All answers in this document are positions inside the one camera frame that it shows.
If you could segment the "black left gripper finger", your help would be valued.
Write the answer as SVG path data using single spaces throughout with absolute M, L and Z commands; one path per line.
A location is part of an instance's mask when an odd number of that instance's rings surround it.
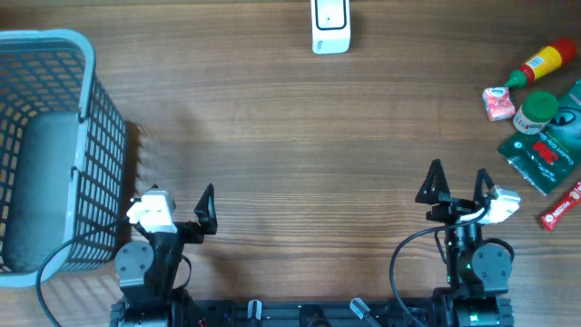
M 199 223 L 217 223 L 214 205 L 214 186 L 209 183 L 194 208 Z
M 142 198 L 146 195 L 149 194 L 152 191 L 158 191 L 159 190 L 159 186 L 157 184 L 153 184 L 151 187 L 149 187 L 145 192 L 143 192 L 142 194 L 136 195 L 134 197 L 132 197 L 130 199 L 130 203 L 139 203 L 142 201 Z

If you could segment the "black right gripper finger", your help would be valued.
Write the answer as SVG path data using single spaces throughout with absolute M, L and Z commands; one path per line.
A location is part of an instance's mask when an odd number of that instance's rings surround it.
M 475 189 L 473 194 L 473 201 L 475 204 L 483 204 L 487 197 L 487 192 L 494 188 L 495 184 L 489 176 L 485 168 L 481 168 L 477 172 L 475 181 Z
M 416 203 L 443 203 L 449 202 L 450 190 L 439 159 L 431 162 L 426 179 L 420 187 L 416 197 Z

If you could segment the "green glove package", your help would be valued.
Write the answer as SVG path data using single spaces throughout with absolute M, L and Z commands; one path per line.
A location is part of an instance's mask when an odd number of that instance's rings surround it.
M 580 83 L 558 100 L 558 111 L 538 134 L 515 133 L 497 152 L 543 195 L 580 164 Z

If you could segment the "red white small box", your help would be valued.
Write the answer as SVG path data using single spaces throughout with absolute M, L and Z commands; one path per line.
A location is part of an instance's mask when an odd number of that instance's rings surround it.
M 491 122 L 511 118 L 517 111 L 507 87 L 489 87 L 483 91 L 482 98 Z

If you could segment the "red coffee stick sachet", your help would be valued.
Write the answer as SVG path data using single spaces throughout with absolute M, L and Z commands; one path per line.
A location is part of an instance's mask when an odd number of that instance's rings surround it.
M 567 212 L 580 204 L 580 187 L 580 182 L 577 182 L 551 210 L 541 217 L 541 223 L 547 231 L 552 232 L 556 228 L 560 219 Z

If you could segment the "green lid jar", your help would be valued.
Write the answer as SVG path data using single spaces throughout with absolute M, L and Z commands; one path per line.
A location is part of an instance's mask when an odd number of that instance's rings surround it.
M 557 114 L 558 100 L 547 91 L 531 93 L 513 117 L 513 124 L 522 134 L 538 134 Z

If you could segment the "red sauce bottle green cap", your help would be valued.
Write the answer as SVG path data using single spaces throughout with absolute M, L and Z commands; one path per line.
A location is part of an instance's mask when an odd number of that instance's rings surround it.
M 573 39 L 558 39 L 541 48 L 518 69 L 511 72 L 504 86 L 506 88 L 519 88 L 533 84 L 537 79 L 570 63 L 576 55 L 577 47 Z

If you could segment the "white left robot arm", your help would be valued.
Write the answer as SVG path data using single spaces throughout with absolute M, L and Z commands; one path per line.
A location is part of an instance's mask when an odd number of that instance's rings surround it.
M 126 216 L 144 239 L 125 244 L 115 255 L 123 298 L 112 306 L 110 325 L 206 326 L 205 313 L 186 290 L 188 283 L 175 287 L 174 282 L 180 263 L 192 264 L 184 245 L 217 233 L 214 186 L 209 184 L 196 204 L 195 222 L 175 222 L 175 201 L 157 185 L 131 203 Z

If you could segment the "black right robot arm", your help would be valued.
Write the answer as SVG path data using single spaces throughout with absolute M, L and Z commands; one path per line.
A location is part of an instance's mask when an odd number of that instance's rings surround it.
M 503 223 L 515 213 L 521 202 L 518 193 L 495 184 L 481 169 L 473 198 L 456 198 L 451 195 L 441 161 L 435 159 L 415 201 L 430 204 L 427 219 L 446 228 L 446 244 L 439 248 L 448 285 L 434 290 L 421 320 L 427 326 L 513 326 L 512 306 L 504 295 L 515 252 L 503 240 L 484 238 L 482 227 Z

